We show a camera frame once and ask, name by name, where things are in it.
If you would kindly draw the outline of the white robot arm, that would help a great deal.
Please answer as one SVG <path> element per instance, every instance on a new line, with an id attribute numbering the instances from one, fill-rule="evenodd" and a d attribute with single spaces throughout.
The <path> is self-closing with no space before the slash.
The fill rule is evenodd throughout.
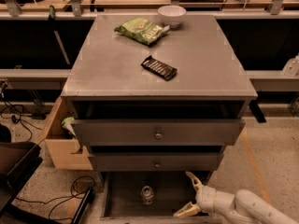
<path id="1" fill-rule="evenodd" d="M 247 189 L 240 189 L 236 194 L 223 192 L 204 185 L 192 172 L 185 174 L 192 181 L 195 203 L 185 204 L 175 217 L 190 217 L 203 212 L 219 214 L 231 224 L 299 224 Z"/>

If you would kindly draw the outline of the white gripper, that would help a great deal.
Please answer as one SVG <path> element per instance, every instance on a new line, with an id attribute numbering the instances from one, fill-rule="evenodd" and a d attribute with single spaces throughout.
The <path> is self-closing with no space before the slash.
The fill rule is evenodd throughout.
<path id="1" fill-rule="evenodd" d="M 234 194 L 203 186 L 201 180 L 192 172 L 186 171 L 185 174 L 192 181 L 192 186 L 196 191 L 195 200 L 197 204 L 186 203 L 174 214 L 174 217 L 192 217 L 202 211 L 208 214 L 219 214 L 231 224 L 236 224 Z"/>

